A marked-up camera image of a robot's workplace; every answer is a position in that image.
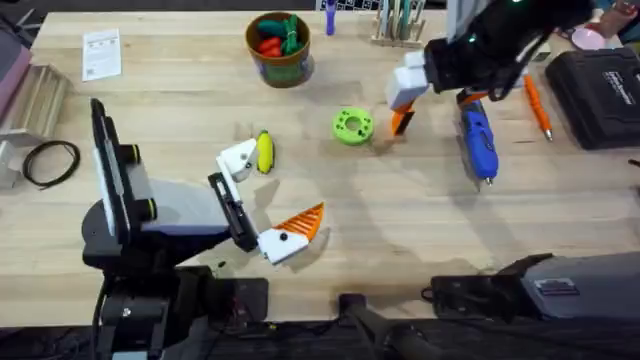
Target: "blue marker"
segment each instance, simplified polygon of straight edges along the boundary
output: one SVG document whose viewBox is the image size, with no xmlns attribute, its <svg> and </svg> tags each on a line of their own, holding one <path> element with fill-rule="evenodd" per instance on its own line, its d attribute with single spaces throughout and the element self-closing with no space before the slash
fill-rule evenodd
<svg viewBox="0 0 640 360">
<path fill-rule="evenodd" d="M 464 105 L 462 123 L 465 127 L 465 143 L 473 172 L 488 185 L 498 175 L 498 153 L 493 143 L 493 132 L 480 100 Z"/>
<path fill-rule="evenodd" d="M 336 32 L 336 0 L 327 0 L 327 35 L 331 36 Z"/>
</svg>

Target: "orange pen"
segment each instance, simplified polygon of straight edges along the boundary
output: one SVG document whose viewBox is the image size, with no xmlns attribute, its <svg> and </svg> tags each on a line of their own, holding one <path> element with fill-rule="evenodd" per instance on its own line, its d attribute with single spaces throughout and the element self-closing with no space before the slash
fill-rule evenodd
<svg viewBox="0 0 640 360">
<path fill-rule="evenodd" d="M 553 141 L 549 116 L 544 111 L 544 108 L 540 103 L 540 94 L 538 94 L 538 89 L 536 89 L 536 86 L 533 83 L 533 78 L 529 74 L 524 76 L 524 87 L 527 90 L 527 95 L 529 95 L 531 109 L 533 109 L 533 112 L 536 114 L 536 118 L 538 119 L 538 124 L 540 124 L 540 130 L 542 130 L 547 140 Z"/>
</svg>

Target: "white block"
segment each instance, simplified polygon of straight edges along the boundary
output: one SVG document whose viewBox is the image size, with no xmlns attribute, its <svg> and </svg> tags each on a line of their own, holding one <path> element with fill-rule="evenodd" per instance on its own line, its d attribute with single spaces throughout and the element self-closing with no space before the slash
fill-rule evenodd
<svg viewBox="0 0 640 360">
<path fill-rule="evenodd" d="M 273 265 L 295 255 L 309 246 L 306 236 L 284 230 L 269 229 L 258 236 L 260 252 Z"/>
<path fill-rule="evenodd" d="M 385 95 L 391 110 L 408 104 L 429 89 L 427 76 L 422 67 L 401 67 L 393 70 L 387 83 Z"/>
<path fill-rule="evenodd" d="M 424 51 L 412 51 L 404 54 L 404 66 L 408 68 L 421 68 L 424 66 Z"/>
<path fill-rule="evenodd" d="M 256 139 L 249 139 L 220 152 L 218 165 L 222 163 L 229 171 L 233 181 L 242 182 L 251 173 L 251 166 L 258 161 Z"/>
</svg>

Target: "blue glue gun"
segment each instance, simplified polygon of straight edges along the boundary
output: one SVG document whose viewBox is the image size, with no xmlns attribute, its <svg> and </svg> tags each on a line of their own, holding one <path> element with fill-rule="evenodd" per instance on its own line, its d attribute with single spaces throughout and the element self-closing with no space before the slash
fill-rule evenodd
<svg viewBox="0 0 640 360">
<path fill-rule="evenodd" d="M 489 119 L 480 100 L 464 105 L 460 110 L 473 172 L 479 179 L 491 185 L 498 175 L 498 153 L 493 143 Z"/>
</svg>

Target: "orange triangle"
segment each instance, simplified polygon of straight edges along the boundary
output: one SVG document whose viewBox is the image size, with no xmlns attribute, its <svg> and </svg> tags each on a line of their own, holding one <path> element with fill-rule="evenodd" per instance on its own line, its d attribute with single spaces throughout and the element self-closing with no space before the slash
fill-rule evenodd
<svg viewBox="0 0 640 360">
<path fill-rule="evenodd" d="M 320 203 L 273 228 L 304 235 L 309 239 L 309 242 L 311 242 L 318 232 L 323 214 L 324 203 Z"/>
</svg>

